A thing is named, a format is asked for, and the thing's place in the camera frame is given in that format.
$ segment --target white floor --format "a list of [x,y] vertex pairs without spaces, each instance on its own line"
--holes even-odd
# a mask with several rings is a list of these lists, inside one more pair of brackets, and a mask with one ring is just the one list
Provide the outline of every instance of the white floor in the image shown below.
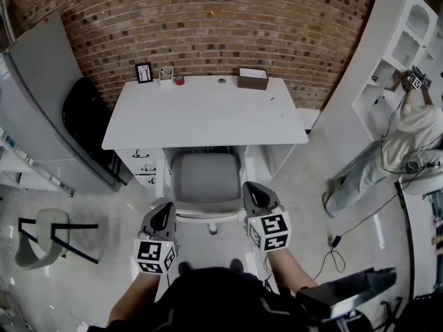
[[[312,134],[307,145],[296,147],[290,159],[272,183],[282,204],[291,215],[293,234],[290,251],[305,270],[315,276],[328,250],[328,237],[351,228],[376,210],[394,193],[394,185],[385,181],[366,197],[335,219],[323,211],[321,194],[325,190],[326,153]],[[25,318],[37,331],[75,331],[85,321],[104,326],[109,311],[132,281],[133,240],[143,215],[150,210],[152,194],[136,181],[112,195],[63,194],[0,187],[0,274],[20,303]],[[100,229],[72,232],[74,246],[100,258],[98,265],[72,253],[58,259],[47,269],[24,272],[14,263],[18,245],[17,218],[35,218],[42,208],[66,210],[74,223],[98,223]],[[360,309],[376,326],[384,319],[379,302],[407,297],[409,258],[406,226],[398,200],[379,212],[384,248],[372,219],[346,234],[338,251],[346,260],[343,274],[336,271],[329,257],[319,283],[349,275],[369,267],[395,267],[397,283]],[[191,262],[195,268],[227,266],[232,258],[251,264],[251,246],[242,225],[230,222],[219,226],[219,234],[210,236],[205,226],[179,223],[176,236],[181,246],[178,261]],[[177,272],[171,273],[171,279]]]

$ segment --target brown box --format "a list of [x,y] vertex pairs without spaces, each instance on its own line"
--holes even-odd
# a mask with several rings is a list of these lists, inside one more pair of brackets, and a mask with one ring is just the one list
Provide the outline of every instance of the brown box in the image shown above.
[[268,87],[268,73],[262,69],[240,68],[237,87],[242,89],[266,90]]

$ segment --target brick wall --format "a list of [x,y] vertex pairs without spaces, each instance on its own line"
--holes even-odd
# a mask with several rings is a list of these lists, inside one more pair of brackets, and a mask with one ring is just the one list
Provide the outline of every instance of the brick wall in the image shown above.
[[134,65],[154,76],[236,73],[284,78],[299,107],[321,108],[364,28],[371,0],[12,0],[21,30],[59,10],[84,75],[113,108]]

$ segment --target picture frame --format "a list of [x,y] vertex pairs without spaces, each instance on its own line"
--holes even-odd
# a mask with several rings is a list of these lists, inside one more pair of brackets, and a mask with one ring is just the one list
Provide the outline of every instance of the picture frame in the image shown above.
[[152,75],[151,63],[140,63],[136,64],[136,74],[139,84],[144,84],[145,82],[153,82],[154,76]]

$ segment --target gray chair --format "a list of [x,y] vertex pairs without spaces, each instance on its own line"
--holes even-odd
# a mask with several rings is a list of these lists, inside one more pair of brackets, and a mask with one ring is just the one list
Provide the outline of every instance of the gray chair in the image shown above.
[[[23,229],[23,224],[35,224],[36,237]],[[59,256],[65,257],[71,251],[88,261],[98,264],[94,259],[69,245],[69,230],[98,229],[97,224],[81,225],[69,223],[69,215],[59,209],[42,209],[37,213],[36,219],[19,218],[19,249],[15,254],[15,263],[24,270],[32,270],[50,266]],[[42,258],[34,253],[30,242],[34,241],[45,252]]]
[[240,164],[232,154],[179,155],[172,161],[170,183],[164,158],[157,160],[156,170],[158,200],[152,206],[174,202],[177,221],[204,223],[211,234],[217,234],[216,223],[242,220],[246,215],[242,182],[255,180],[252,158]]

